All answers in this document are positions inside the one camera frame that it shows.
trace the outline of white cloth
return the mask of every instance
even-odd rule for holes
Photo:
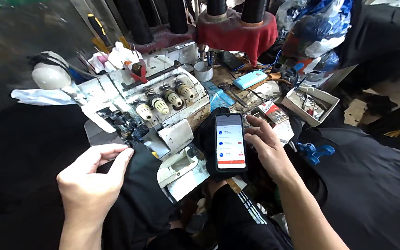
[[[75,101],[60,89],[14,89],[10,96],[19,99],[18,103],[39,106],[75,104]]]

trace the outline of smartphone screen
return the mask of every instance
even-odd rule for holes
[[[246,167],[242,118],[240,115],[216,116],[217,167]]]

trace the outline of red button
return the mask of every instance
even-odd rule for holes
[[[241,164],[245,163],[245,161],[219,161],[219,164]]]

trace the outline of leg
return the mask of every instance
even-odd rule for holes
[[[291,239],[240,192],[225,182],[209,183],[211,218],[217,229],[219,249],[292,249]]]

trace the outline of black phone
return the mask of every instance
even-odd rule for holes
[[[216,169],[218,172],[245,172],[246,147],[243,120],[240,113],[215,116]]]
[[[235,55],[229,51],[221,51],[217,54],[217,59],[222,66],[225,66],[230,71],[236,71],[245,65],[244,62],[239,60]]]

